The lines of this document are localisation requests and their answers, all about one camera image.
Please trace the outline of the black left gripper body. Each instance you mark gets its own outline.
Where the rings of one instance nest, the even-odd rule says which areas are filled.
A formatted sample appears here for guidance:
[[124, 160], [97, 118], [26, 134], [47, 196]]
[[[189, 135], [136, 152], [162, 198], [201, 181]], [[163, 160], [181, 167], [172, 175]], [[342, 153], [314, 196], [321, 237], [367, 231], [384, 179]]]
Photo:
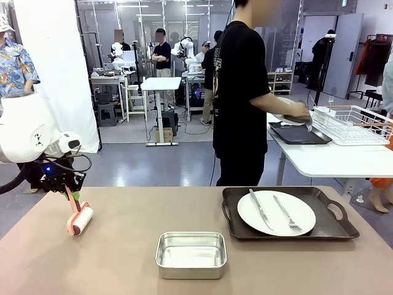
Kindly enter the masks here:
[[86, 173], [64, 170], [58, 166], [44, 165], [40, 184], [46, 192], [65, 193], [66, 188], [71, 192], [79, 192], [82, 188]]

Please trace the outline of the person's right hand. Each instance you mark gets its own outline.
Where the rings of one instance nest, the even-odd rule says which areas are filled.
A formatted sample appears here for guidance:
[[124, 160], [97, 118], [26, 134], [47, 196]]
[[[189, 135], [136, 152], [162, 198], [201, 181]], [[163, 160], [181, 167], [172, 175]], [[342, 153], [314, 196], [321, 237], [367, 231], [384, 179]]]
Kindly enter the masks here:
[[289, 117], [294, 121], [297, 120], [306, 122], [311, 120], [309, 109], [307, 108], [307, 105], [302, 102], [296, 102], [290, 105]]

